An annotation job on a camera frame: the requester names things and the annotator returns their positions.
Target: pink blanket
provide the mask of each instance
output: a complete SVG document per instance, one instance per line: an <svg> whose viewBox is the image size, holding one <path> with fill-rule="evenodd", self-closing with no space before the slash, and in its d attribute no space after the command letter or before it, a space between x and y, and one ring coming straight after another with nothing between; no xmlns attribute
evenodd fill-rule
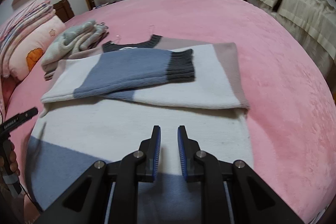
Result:
<svg viewBox="0 0 336 224"><path fill-rule="evenodd" d="M124 0L86 12L105 22L102 43L137 43L151 33L212 43L235 42L255 171L305 221L336 193L336 107L320 71L303 48L272 17L242 0ZM37 106L48 82L40 62L16 88L7 117ZM12 134L23 169L36 118Z"/></svg>

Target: pink bedspread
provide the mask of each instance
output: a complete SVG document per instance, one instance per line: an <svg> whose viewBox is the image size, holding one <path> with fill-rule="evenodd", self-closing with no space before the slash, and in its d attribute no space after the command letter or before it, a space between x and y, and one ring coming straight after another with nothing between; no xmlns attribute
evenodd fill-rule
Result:
<svg viewBox="0 0 336 224"><path fill-rule="evenodd" d="M336 193L336 108L320 71L293 37L242 0L124 0L72 18L105 22L120 44L164 37L235 42L255 171L308 222ZM14 91L7 117L37 106L48 82L40 63ZM36 118L12 134L23 169Z"/></svg>

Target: hand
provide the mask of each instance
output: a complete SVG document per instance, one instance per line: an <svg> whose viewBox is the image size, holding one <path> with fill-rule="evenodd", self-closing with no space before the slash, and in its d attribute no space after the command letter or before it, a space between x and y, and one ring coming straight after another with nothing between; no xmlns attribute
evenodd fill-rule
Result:
<svg viewBox="0 0 336 224"><path fill-rule="evenodd" d="M11 143L11 148L12 151L9 154L9 161L10 161L10 169L12 170L12 172L16 173L18 176L20 175L20 170L18 169L18 164L16 161L16 153L14 152L14 144ZM4 159L3 157L0 156L0 167L3 167L5 165Z"/></svg>

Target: orange cartoon patch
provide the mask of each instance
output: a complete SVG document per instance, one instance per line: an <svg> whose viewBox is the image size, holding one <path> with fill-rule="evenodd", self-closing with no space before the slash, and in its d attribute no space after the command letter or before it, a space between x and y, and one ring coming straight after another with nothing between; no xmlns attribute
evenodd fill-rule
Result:
<svg viewBox="0 0 336 224"><path fill-rule="evenodd" d="M28 53L26 60L27 60L29 72L33 69L37 61L39 61L39 59L42 57L42 55L43 55L43 50L41 48L36 48Z"/></svg>

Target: silver bolt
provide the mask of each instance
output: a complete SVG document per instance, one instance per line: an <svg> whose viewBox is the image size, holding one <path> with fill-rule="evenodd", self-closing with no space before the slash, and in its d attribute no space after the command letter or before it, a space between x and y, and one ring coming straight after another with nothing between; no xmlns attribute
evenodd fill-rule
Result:
<svg viewBox="0 0 336 224"><path fill-rule="evenodd" d="M238 168L244 168L245 167L245 162L243 162L242 160L236 160L235 165Z"/></svg>
<svg viewBox="0 0 336 224"><path fill-rule="evenodd" d="M207 155L205 151L199 150L196 152L196 156L199 158L204 158Z"/></svg>
<svg viewBox="0 0 336 224"><path fill-rule="evenodd" d="M141 158L143 156L143 152L138 150L133 153L133 156L136 158Z"/></svg>
<svg viewBox="0 0 336 224"><path fill-rule="evenodd" d="M104 165L105 165L104 162L101 161L101 160L97 160L97 161L94 163L94 166L95 166L97 169L103 168Z"/></svg>

